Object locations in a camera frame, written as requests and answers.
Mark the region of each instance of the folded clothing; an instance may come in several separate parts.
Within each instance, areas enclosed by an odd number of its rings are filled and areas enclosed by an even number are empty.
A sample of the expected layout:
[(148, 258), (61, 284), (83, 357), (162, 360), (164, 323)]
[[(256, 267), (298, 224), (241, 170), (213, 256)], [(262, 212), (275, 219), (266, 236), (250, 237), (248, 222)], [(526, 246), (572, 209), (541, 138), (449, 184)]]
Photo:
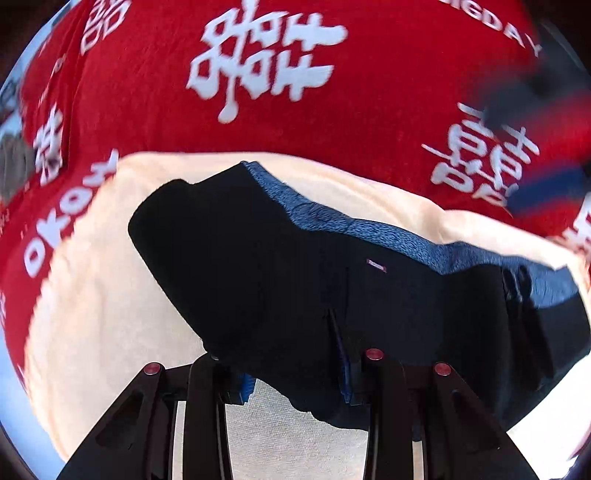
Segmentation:
[(352, 219), (257, 163), (165, 184), (129, 234), (209, 352), (335, 426), (367, 427), (339, 392), (329, 309), (360, 348), (451, 363), (506, 428), (589, 353), (567, 268)]

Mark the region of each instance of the blue fleece lining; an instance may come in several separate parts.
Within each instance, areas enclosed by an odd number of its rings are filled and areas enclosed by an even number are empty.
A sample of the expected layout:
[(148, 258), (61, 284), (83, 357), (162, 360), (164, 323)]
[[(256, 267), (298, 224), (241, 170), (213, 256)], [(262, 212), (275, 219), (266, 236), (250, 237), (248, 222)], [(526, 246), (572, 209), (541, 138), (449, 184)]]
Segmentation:
[(291, 221), (303, 230), (351, 235), (406, 255), (441, 275), (477, 265), (497, 265), (517, 276), (525, 268), (532, 281), (530, 300), (536, 308), (548, 308), (579, 294), (567, 267), (553, 270), (523, 257), (505, 257), (465, 242), (438, 245), (402, 228), (386, 223), (351, 218), (325, 205), (312, 202), (276, 179), (259, 162), (242, 162), (266, 194), (279, 203)]

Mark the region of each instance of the clothing tag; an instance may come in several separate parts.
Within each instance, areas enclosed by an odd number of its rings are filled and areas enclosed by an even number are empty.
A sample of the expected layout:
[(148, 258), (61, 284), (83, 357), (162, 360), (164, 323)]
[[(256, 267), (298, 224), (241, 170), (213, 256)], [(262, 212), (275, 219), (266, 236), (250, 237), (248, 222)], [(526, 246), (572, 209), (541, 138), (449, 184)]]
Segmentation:
[(387, 273), (386, 267), (377, 264), (376, 262), (370, 260), (369, 258), (367, 259), (367, 263), (368, 263), (368, 265), (371, 265), (372, 267), (375, 267), (378, 270), (381, 270), (382, 272)]

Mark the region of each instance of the red blanket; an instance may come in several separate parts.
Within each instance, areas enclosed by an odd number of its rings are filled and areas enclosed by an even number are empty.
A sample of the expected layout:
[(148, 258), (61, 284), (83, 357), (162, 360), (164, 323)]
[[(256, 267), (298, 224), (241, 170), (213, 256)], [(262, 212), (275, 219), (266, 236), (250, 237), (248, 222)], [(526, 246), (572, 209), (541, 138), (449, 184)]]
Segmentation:
[[(15, 367), (54, 248), (117, 158), (137, 151), (296, 155), (445, 209), (568, 231), (580, 205), (514, 219), (504, 204), (536, 170), (587, 153), (584, 111), (576, 131), (557, 116), (576, 132), (568, 141), (534, 124), (496, 137), (470, 103), (481, 79), (529, 67), (539, 50), (518, 0), (83, 0), (21, 89), (40, 171), (0, 219)], [(571, 244), (591, 237), (583, 220)]]

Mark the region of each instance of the red screw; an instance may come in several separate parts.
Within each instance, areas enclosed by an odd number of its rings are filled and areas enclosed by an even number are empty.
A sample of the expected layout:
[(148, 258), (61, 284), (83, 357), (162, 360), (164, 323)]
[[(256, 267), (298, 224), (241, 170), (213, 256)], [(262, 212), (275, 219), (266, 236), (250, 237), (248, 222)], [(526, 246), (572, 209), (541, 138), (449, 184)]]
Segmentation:
[(382, 352), (379, 348), (368, 348), (365, 351), (365, 356), (369, 359), (369, 360), (381, 360), (382, 358), (384, 358), (384, 352)]
[(442, 377), (446, 377), (452, 373), (452, 368), (448, 364), (439, 362), (438, 364), (435, 364), (435, 373)]
[(158, 362), (151, 362), (144, 367), (144, 373), (146, 375), (155, 375), (160, 372), (160, 364)]

